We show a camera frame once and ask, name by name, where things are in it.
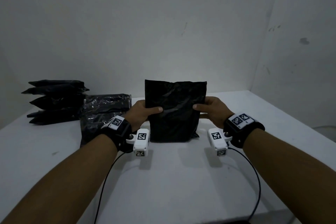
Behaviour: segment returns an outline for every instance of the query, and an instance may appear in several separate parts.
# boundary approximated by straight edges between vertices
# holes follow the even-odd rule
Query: white table
[[[263,99],[249,91],[209,95],[234,112],[244,110],[271,134],[336,170],[334,142]],[[41,177],[79,148],[79,121],[46,126],[28,121],[24,115],[0,131],[0,220]],[[122,156],[107,179],[98,223],[201,223],[250,215],[258,194],[255,173],[236,152],[223,158],[213,155],[206,139],[213,127],[200,120],[199,139],[150,143],[147,158]],[[261,189],[252,223],[288,223],[291,212],[262,179]],[[93,223],[98,199],[96,195],[79,223]]]

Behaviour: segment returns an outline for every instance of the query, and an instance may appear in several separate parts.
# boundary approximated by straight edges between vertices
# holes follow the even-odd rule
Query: black pouch
[[[104,124],[114,116],[126,113],[131,106],[131,95],[87,95],[80,116],[82,131],[80,146],[90,142]]]
[[[22,94],[44,95],[44,96],[64,96],[75,93],[83,93],[88,91],[87,88],[77,88],[69,83],[48,85],[29,88],[22,92]]]
[[[146,108],[161,106],[162,113],[148,117],[150,141],[186,142],[196,134],[200,112],[194,104],[203,104],[207,82],[162,82],[145,80]]]
[[[34,99],[30,103],[43,110],[57,110],[64,107],[80,107],[86,95],[84,94],[71,94],[64,97],[54,98],[51,96],[43,96]]]
[[[34,117],[29,123],[36,125],[49,125],[72,120],[78,120],[78,108],[67,107],[60,110],[44,110],[33,112],[27,115],[28,118]]]
[[[30,85],[33,85],[35,87],[41,87],[41,86],[49,86],[49,85],[57,85],[57,84],[71,84],[72,86],[76,88],[85,88],[84,82],[78,81],[78,80],[40,80],[40,81],[34,81],[34,82],[28,82]]]

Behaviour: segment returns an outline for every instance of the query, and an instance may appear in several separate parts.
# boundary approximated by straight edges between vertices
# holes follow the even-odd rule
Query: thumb
[[[152,107],[152,108],[146,108],[147,115],[152,115],[156,113],[160,113],[163,111],[162,107]]]
[[[195,104],[192,106],[192,108],[200,112],[211,112],[211,107],[209,105]]]

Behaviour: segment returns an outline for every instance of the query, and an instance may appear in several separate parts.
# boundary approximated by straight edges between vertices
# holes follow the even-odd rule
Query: person
[[[193,108],[218,128],[233,112],[218,98]],[[161,107],[137,101],[124,118],[136,131]],[[117,155],[118,145],[100,134],[50,172],[22,198],[2,224],[76,223],[94,198]],[[303,223],[336,222],[336,172],[305,152],[261,130],[253,130],[243,151],[259,174]]]

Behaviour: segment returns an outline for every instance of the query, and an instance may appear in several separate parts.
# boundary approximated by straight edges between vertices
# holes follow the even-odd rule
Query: wrinkled plastic
[[[43,96],[34,99],[30,103],[43,110],[57,110],[65,107],[81,107],[83,105],[84,94],[71,94],[63,97]]]
[[[85,88],[84,82],[78,81],[78,80],[40,80],[40,81],[34,81],[34,82],[28,82],[30,85],[33,85],[35,87],[41,87],[41,86],[49,86],[49,85],[58,85],[58,84],[71,84],[72,86],[76,88]]]
[[[145,80],[147,108],[161,106],[162,113],[148,117],[151,142],[187,142],[196,134],[200,112],[192,107],[203,104],[207,82],[162,82]]]
[[[126,113],[132,106],[131,95],[88,95],[81,112],[81,147],[90,142],[98,130],[116,115]]]
[[[78,108],[67,107],[59,110],[44,110],[27,115],[33,118],[29,123],[36,125],[49,125],[66,121],[79,120]]]
[[[69,83],[47,85],[40,87],[29,88],[22,92],[22,94],[44,95],[44,96],[64,96],[75,93],[83,93],[88,91],[87,88],[77,88]]]

